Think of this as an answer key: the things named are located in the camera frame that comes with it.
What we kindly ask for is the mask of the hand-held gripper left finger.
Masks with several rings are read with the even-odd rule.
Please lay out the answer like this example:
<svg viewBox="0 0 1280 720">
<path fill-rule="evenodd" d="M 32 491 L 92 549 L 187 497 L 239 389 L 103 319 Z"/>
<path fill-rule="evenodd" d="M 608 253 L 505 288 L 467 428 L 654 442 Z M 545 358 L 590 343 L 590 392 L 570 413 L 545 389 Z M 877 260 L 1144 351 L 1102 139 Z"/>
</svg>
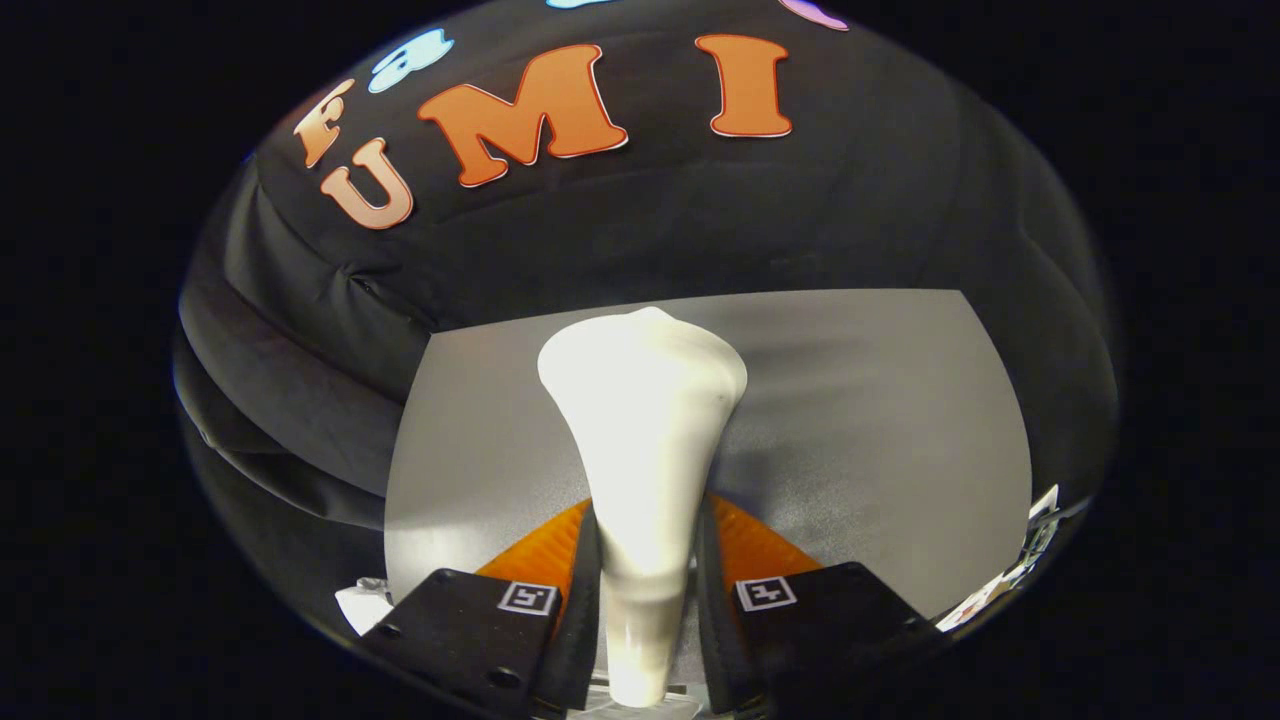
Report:
<svg viewBox="0 0 1280 720">
<path fill-rule="evenodd" d="M 360 652 L 471 719 L 564 719 L 588 701 L 600 570 L 582 501 L 477 571 L 433 571 L 361 635 Z"/>
</svg>

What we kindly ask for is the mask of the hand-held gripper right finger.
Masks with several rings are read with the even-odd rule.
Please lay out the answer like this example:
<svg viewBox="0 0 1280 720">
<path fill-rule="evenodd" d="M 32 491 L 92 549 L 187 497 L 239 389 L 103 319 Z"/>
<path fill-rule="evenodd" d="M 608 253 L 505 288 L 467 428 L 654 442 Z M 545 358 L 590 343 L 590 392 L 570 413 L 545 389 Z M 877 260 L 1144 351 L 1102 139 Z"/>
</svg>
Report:
<svg viewBox="0 0 1280 720">
<path fill-rule="evenodd" d="M 716 715 L 849 716 L 936 650 L 936 625 L 870 569 L 822 565 L 716 495 L 695 564 Z"/>
</svg>

